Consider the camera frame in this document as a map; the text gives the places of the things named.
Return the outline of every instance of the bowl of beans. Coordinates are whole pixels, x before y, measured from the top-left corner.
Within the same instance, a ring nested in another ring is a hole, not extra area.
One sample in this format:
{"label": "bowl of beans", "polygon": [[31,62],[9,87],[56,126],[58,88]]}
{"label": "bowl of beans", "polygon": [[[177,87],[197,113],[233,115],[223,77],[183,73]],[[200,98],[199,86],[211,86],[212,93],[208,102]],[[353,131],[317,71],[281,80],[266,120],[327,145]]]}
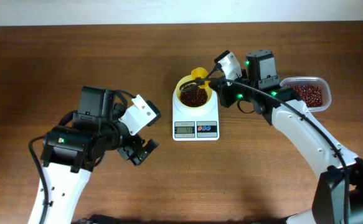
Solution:
{"label": "bowl of beans", "polygon": [[291,77],[282,80],[281,86],[290,86],[299,93],[310,112],[326,110],[332,102],[328,83],[319,77]]}

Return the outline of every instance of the yellow scoop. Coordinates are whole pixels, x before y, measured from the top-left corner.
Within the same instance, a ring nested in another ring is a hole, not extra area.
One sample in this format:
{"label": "yellow scoop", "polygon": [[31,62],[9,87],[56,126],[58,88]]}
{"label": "yellow scoop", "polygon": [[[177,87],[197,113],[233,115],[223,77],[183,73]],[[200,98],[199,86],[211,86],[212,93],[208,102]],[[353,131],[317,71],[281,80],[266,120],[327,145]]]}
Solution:
{"label": "yellow scoop", "polygon": [[[195,68],[193,69],[193,71],[191,71],[191,76],[193,80],[195,80],[196,78],[205,78],[208,74],[209,74],[208,71],[206,71],[206,69],[201,67]],[[200,85],[199,88],[205,88],[209,86],[209,82],[210,81],[205,81],[205,83]]]}

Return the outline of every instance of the robotic arm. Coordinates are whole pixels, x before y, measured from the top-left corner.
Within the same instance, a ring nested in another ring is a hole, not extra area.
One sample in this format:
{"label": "robotic arm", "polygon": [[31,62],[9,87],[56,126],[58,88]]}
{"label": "robotic arm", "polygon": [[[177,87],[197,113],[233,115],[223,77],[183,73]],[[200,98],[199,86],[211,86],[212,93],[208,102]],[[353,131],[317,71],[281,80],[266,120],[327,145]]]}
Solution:
{"label": "robotic arm", "polygon": [[[127,110],[122,94],[133,98],[134,105]],[[114,103],[116,96],[122,103]],[[79,196],[106,151],[117,150],[125,160],[140,165],[159,144],[151,139],[144,145],[138,131],[160,117],[159,110],[139,95],[83,87],[78,110],[44,136],[44,176],[29,224],[70,223]],[[66,126],[71,120],[72,127]]]}
{"label": "robotic arm", "polygon": [[[281,87],[280,78],[276,74],[275,58],[271,50],[250,52],[246,57],[248,73],[241,70],[233,53],[225,51],[215,63],[224,72],[227,80],[210,82],[209,86],[219,96],[220,104],[226,108],[238,101],[253,103],[256,113],[261,114],[270,125],[281,131],[308,161],[319,180],[317,192],[311,210],[283,220],[283,223],[346,223],[343,219],[344,177],[349,175],[351,184],[356,189],[349,192],[349,223],[363,223],[363,160],[336,140],[310,113],[306,103],[290,87]],[[263,96],[263,91],[272,98]],[[303,114],[308,123],[295,111],[281,104],[286,102],[294,110]],[[341,160],[332,150],[330,143],[318,131],[321,130],[338,151],[346,163],[343,169]]]}

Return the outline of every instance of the brown beans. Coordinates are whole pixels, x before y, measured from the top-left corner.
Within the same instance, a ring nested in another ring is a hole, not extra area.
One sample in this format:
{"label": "brown beans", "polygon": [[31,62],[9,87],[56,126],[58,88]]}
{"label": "brown beans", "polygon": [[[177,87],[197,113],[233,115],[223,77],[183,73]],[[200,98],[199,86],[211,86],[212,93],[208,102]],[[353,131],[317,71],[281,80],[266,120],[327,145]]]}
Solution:
{"label": "brown beans", "polygon": [[[183,89],[191,88],[194,84],[186,85]],[[180,101],[186,106],[198,107],[202,106],[207,101],[207,93],[205,89],[196,88],[195,90],[181,92]]]}
{"label": "brown beans", "polygon": [[315,85],[290,85],[294,91],[299,93],[307,107],[318,107],[323,105],[321,89]]}

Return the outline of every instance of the brown table surface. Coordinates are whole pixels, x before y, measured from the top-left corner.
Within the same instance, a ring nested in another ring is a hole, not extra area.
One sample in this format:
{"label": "brown table surface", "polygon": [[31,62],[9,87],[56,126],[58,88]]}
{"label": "brown table surface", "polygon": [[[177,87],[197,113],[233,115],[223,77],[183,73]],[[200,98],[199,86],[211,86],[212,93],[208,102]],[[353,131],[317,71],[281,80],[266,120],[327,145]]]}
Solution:
{"label": "brown table surface", "polygon": [[84,85],[152,100],[162,118],[141,136],[160,146],[139,167],[108,153],[73,220],[255,221],[311,208],[313,171],[261,116],[219,107],[218,141],[171,137],[178,80],[224,50],[243,64],[258,49],[272,49],[281,78],[329,83],[332,104],[314,115],[363,158],[363,22],[0,27],[0,223],[28,221],[39,176],[27,143],[77,109]]}

